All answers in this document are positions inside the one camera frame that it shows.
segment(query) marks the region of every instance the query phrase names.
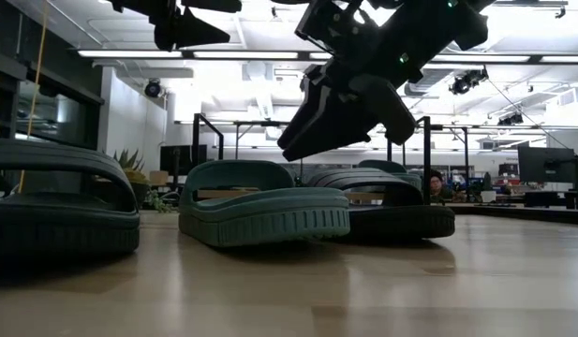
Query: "fluorescent light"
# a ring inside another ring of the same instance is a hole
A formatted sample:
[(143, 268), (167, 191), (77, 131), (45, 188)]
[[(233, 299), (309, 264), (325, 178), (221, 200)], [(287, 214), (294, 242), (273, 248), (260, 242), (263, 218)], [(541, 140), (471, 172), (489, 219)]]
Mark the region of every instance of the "fluorescent light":
[(312, 60), (330, 60), (333, 57), (328, 52), (310, 52), (309, 58)]
[(437, 55), (433, 62), (470, 62), (470, 63), (480, 63), (480, 64), (491, 64), (491, 63), (523, 63), (529, 60), (530, 56), (520, 56), (520, 55), (497, 55), (497, 54), (467, 54), (467, 55)]
[(578, 130), (578, 126), (566, 126), (566, 125), (541, 125), (544, 130)]
[(115, 51), (115, 50), (100, 50), (100, 51), (78, 51), (82, 57), (92, 58), (183, 58), (180, 51)]
[[(212, 146), (212, 149), (217, 149), (219, 148), (218, 145), (214, 145)], [(250, 150), (257, 150), (258, 148), (272, 148), (271, 146), (257, 146), (256, 149), (253, 148), (253, 146), (243, 146), (243, 145), (239, 145), (239, 146), (234, 146), (234, 145), (224, 145), (225, 149), (250, 149)]]
[[(182, 125), (192, 125), (193, 121), (178, 121)], [(233, 122), (210, 122), (212, 125), (234, 125)], [(205, 122), (200, 122), (199, 125), (206, 125)]]
[(428, 64), (423, 67), (424, 69), (457, 69), (457, 70), (483, 70), (484, 66), (481, 65), (461, 65), (461, 64)]
[(304, 76), (304, 73), (302, 70), (297, 70), (297, 69), (274, 69), (274, 75), (275, 76), (294, 76), (294, 77), (301, 78)]
[(478, 125), (475, 128), (482, 128), (482, 129), (489, 129), (489, 130), (509, 130), (509, 129), (518, 129), (518, 130), (531, 130), (537, 129), (534, 125)]
[(537, 138), (537, 139), (523, 139), (523, 140), (518, 140), (518, 141), (515, 141), (515, 142), (513, 142), (513, 143), (509, 143), (509, 144), (507, 144), (507, 145), (501, 145), (501, 146), (498, 147), (498, 149), (499, 149), (499, 148), (500, 148), (500, 149), (507, 149), (507, 148), (513, 147), (513, 146), (515, 146), (515, 145), (523, 144), (523, 143), (525, 143), (525, 142), (535, 142), (535, 141), (538, 141), (538, 140), (545, 140), (545, 139), (546, 139), (546, 137), (539, 137), (539, 138)]
[(578, 56), (561, 55), (561, 56), (543, 56), (541, 63), (578, 63)]
[(195, 51), (200, 59), (296, 59), (296, 51)]

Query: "window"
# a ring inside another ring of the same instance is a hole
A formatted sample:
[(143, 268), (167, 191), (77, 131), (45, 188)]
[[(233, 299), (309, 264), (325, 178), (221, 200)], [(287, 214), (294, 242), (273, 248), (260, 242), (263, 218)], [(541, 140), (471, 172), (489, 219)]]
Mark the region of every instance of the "window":
[[(30, 81), (22, 82), (20, 86), (17, 128), (24, 137), (30, 122), (35, 88), (35, 84)], [(81, 104), (48, 86), (39, 88), (31, 135), (64, 144), (96, 148), (97, 129), (98, 107)]]

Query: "green light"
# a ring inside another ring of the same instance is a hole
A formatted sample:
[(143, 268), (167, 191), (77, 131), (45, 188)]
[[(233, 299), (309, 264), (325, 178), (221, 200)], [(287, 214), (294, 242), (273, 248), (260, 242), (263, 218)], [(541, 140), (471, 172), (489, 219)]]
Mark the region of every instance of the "green light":
[(409, 61), (409, 56), (406, 52), (404, 52), (401, 57), (399, 57), (399, 62), (401, 62), (402, 64)]

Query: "white wall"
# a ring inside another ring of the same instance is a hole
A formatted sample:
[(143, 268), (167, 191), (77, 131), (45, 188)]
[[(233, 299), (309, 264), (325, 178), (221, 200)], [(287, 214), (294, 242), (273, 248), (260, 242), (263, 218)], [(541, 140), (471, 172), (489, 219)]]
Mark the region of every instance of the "white wall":
[(178, 120), (176, 111), (180, 109), (179, 105), (182, 103), (182, 100), (177, 99), (177, 97), (177, 94), (168, 94), (166, 107), (168, 118), (164, 141), (166, 145), (189, 145), (193, 143), (193, 125), (178, 125), (174, 123), (174, 121)]
[[(578, 103), (571, 103), (565, 106), (557, 104), (547, 105), (545, 114), (547, 125), (578, 126)], [(555, 131), (551, 135), (556, 138), (547, 137), (547, 146), (555, 148), (573, 149), (578, 154), (578, 130)]]
[(106, 104), (100, 112), (98, 149), (109, 155), (139, 150), (145, 161), (143, 172), (158, 170), (168, 113), (120, 81), (112, 67), (103, 69), (101, 96)]

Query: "computer monitor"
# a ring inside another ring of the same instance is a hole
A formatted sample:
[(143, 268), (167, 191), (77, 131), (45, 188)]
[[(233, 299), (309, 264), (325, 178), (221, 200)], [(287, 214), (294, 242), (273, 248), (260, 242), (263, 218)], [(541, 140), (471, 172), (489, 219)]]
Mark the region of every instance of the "computer monitor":
[(532, 183), (575, 183), (576, 163), (572, 149), (517, 149), (520, 180)]
[(187, 175), (191, 170), (191, 146), (162, 146), (159, 150), (159, 169), (165, 170), (170, 176), (174, 175), (174, 150), (178, 149), (180, 156), (178, 160), (178, 175)]

